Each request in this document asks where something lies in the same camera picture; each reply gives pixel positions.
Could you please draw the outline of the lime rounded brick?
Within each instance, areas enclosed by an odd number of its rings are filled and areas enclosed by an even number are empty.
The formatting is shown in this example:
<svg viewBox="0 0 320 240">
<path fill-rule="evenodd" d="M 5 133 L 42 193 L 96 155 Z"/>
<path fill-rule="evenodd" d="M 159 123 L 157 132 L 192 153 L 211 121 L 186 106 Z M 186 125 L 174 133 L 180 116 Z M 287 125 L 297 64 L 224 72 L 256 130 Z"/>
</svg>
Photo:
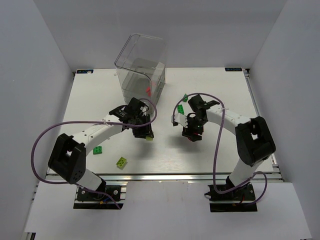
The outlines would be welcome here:
<svg viewBox="0 0 320 240">
<path fill-rule="evenodd" d="M 151 136 L 146 136 L 145 139 L 146 139 L 147 141 L 152 141 L 154 138 L 151 137 Z"/>
</svg>

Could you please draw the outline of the clear plastic drawer cover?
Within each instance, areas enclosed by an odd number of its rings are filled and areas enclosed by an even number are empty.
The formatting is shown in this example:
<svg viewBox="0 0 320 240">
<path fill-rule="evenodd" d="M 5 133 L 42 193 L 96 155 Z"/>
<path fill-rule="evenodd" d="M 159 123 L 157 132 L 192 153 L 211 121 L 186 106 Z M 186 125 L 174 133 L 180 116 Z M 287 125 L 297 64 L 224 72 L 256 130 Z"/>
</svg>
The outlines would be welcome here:
<svg viewBox="0 0 320 240">
<path fill-rule="evenodd" d="M 145 98 L 156 105 L 166 83 L 166 63 L 164 39 L 131 34 L 114 62 L 124 102 Z"/>
</svg>

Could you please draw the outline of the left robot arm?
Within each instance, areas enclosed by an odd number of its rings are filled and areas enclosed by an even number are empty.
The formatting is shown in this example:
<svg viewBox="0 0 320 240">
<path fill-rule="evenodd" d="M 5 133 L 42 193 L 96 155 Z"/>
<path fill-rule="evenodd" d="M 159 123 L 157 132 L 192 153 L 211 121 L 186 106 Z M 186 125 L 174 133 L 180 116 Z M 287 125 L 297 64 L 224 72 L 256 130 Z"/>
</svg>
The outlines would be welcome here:
<svg viewBox="0 0 320 240">
<path fill-rule="evenodd" d="M 87 169 L 86 157 L 95 147 L 112 136 L 132 129 L 135 138 L 153 139 L 148 99 L 133 97 L 129 104 L 111 110 L 101 121 L 73 135 L 58 136 L 48 161 L 48 167 L 70 185 L 97 191 L 105 181 Z"/>
</svg>

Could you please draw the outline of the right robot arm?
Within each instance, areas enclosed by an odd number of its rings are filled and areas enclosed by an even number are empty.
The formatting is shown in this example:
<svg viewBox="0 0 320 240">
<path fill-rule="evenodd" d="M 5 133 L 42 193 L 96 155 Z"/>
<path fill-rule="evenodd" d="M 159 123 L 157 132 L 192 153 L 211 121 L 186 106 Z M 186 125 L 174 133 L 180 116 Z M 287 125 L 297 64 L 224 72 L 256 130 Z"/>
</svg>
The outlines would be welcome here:
<svg viewBox="0 0 320 240">
<path fill-rule="evenodd" d="M 224 189 L 214 188 L 217 193 L 226 194 L 246 185 L 262 162 L 276 151 L 275 142 L 263 117 L 245 117 L 227 110 L 216 100 L 206 102 L 199 94 L 191 97 L 188 104 L 192 112 L 186 116 L 181 114 L 182 119 L 177 122 L 183 126 L 182 136 L 192 142 L 201 141 L 206 123 L 220 126 L 214 152 L 214 168 L 216 168 L 222 130 L 225 129 L 235 135 L 239 160 L 227 177 Z"/>
</svg>

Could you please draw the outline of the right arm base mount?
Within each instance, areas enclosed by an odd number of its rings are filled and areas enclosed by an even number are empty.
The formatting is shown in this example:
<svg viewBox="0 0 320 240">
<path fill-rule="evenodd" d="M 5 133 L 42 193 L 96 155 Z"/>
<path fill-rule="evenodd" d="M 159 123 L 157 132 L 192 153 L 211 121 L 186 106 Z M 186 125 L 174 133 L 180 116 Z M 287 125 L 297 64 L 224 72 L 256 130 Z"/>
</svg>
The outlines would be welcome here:
<svg viewBox="0 0 320 240">
<path fill-rule="evenodd" d="M 208 185 L 209 191 L 204 196 L 209 199 L 211 213 L 248 213 L 257 212 L 256 195 L 252 184 L 240 189 L 218 194 L 213 185 Z"/>
</svg>

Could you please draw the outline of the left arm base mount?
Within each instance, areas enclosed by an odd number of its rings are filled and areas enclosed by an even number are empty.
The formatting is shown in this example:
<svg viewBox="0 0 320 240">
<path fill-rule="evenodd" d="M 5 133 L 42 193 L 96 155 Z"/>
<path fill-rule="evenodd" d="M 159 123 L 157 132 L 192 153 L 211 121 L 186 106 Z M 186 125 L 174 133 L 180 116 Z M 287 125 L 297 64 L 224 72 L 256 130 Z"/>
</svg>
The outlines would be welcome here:
<svg viewBox="0 0 320 240">
<path fill-rule="evenodd" d="M 88 192 L 82 187 L 78 187 L 73 208 L 78 210 L 120 210 L 126 199 L 126 190 L 125 185 L 106 185 L 105 193 L 112 197 L 117 203 L 117 207 L 109 196 Z"/>
</svg>

